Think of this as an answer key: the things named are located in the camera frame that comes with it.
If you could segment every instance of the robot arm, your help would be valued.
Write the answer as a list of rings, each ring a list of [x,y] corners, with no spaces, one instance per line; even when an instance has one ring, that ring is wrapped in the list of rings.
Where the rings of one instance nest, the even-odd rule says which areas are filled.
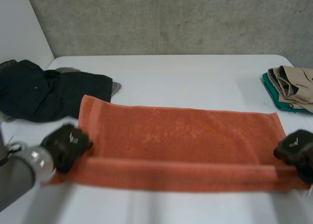
[[[67,173],[75,160],[92,147],[88,136],[72,125],[59,128],[40,146],[9,157],[2,138],[0,143],[0,212],[35,184],[49,180],[54,169]]]
[[[313,134],[298,130],[282,140],[274,155],[287,165],[295,166],[298,176],[306,183],[313,183]]]

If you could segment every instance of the green cloth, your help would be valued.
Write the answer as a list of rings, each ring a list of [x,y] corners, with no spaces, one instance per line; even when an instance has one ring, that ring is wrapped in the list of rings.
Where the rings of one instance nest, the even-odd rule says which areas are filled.
[[[292,108],[289,103],[281,103],[278,101],[279,93],[271,83],[271,81],[268,78],[268,73],[264,73],[262,75],[263,78],[263,85],[268,91],[268,94],[270,95],[271,99],[273,100],[275,106],[282,111],[288,111],[288,112],[309,112],[306,109],[294,109]]]

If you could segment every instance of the gray robot arm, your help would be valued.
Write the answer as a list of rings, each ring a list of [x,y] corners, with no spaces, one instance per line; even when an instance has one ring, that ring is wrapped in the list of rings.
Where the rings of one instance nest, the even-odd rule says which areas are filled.
[[[0,167],[0,212],[36,183],[48,180],[54,167],[52,156],[43,147],[27,148],[4,160]]]
[[[40,146],[8,157],[0,132],[0,212],[36,183],[48,181],[54,168],[67,173],[75,160],[91,147],[86,134],[67,124],[44,138]]]

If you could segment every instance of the black jacket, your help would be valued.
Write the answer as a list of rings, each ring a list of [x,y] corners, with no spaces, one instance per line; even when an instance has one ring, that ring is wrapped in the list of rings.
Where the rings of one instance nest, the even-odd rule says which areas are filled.
[[[0,70],[0,111],[34,122],[78,118],[83,96],[111,101],[112,79],[86,72],[43,71],[23,60]]]

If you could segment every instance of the gray concrete wall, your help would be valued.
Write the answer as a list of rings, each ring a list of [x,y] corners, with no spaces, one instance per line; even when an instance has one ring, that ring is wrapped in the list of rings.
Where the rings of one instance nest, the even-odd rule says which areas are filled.
[[[30,0],[55,57],[280,54],[313,67],[313,0]]]

